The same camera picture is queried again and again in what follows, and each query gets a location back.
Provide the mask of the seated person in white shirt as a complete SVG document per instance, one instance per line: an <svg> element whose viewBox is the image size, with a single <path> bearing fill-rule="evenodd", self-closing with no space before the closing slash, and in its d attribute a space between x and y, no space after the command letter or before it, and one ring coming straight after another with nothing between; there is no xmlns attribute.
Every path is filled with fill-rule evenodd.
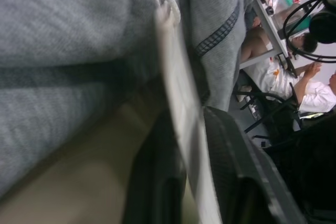
<svg viewBox="0 0 336 224"><path fill-rule="evenodd" d="M303 77L295 84L300 112L329 112L336 105L336 72L331 75L328 84L314 81L312 78L321 70L322 64L313 62L298 68Z"/></svg>

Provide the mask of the white background table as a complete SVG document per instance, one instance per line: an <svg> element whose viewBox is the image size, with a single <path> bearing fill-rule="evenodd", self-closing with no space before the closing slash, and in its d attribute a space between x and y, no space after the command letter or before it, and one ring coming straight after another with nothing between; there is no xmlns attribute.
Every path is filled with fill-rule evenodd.
<svg viewBox="0 0 336 224"><path fill-rule="evenodd" d="M260 54L259 56L254 56L245 61L242 61L239 65L240 69L244 69L270 57L288 57L287 47L278 36L277 29L271 17L266 13L266 6L262 4L261 0L253 0L252 7L255 10L257 16L260 18L262 27L268 35L268 38L272 44L272 48Z"/></svg>

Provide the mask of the black round robot wrist collar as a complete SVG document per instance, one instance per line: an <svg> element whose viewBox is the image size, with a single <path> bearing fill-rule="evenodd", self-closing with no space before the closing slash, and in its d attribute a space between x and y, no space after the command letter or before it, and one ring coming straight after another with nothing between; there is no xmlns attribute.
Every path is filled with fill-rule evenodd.
<svg viewBox="0 0 336 224"><path fill-rule="evenodd" d="M310 34L322 44L336 42L336 14L322 12L313 15L310 25Z"/></svg>

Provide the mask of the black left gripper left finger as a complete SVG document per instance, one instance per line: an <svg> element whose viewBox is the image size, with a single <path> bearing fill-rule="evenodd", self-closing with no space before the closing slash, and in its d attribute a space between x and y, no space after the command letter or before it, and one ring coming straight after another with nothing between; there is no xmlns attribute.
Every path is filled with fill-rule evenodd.
<svg viewBox="0 0 336 224"><path fill-rule="evenodd" d="M182 224L186 178L171 116L161 113L134 158L122 224Z"/></svg>

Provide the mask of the dark-haired person in white shirt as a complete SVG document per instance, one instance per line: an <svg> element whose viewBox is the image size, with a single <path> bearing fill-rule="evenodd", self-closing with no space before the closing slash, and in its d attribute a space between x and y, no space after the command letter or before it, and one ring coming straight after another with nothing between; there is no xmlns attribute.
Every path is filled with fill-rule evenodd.
<svg viewBox="0 0 336 224"><path fill-rule="evenodd" d="M293 46L306 52L314 52L317 48L317 40L310 33L304 33L291 40ZM272 48L267 34L249 31L241 50L241 60L257 57ZM262 92L274 93L286 96L290 93L289 82L295 79L287 73L276 57L269 57L253 65L244 68L246 74Z"/></svg>

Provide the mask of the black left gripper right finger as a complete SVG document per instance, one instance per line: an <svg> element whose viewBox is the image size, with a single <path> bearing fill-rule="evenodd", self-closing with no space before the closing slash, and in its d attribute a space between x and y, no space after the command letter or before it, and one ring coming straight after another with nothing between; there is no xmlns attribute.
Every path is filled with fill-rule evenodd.
<svg viewBox="0 0 336 224"><path fill-rule="evenodd" d="M223 224L302 224L274 162L225 111L204 108L205 129Z"/></svg>

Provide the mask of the black office chair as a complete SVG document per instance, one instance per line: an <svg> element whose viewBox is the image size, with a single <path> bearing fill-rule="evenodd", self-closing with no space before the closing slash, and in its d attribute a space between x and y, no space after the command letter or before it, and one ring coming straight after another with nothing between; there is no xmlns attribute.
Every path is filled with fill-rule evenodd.
<svg viewBox="0 0 336 224"><path fill-rule="evenodd" d="M280 123L277 123L275 118L276 115L279 115L284 111L287 111L288 113L290 112L291 118L298 120L298 98L292 83L290 83L290 87L291 96L287 99L283 99L280 96L269 92L261 92L258 88L252 89L251 91L243 91L242 89L235 90L233 94L236 96L250 97L250 100L246 102L240 110L244 110L250 105L253 105L255 101L258 101L261 107L260 118L251 126L246 128L244 132L249 133L257 126L267 123L269 125L268 128L271 129L271 135L274 135L275 132L279 134Z"/></svg>

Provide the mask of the dark bulky object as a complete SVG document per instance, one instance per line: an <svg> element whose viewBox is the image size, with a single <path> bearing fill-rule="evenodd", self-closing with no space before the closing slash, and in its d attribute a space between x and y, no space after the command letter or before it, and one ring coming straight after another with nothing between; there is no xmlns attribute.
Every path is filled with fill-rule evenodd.
<svg viewBox="0 0 336 224"><path fill-rule="evenodd" d="M336 114L265 152L308 224L336 224Z"/></svg>

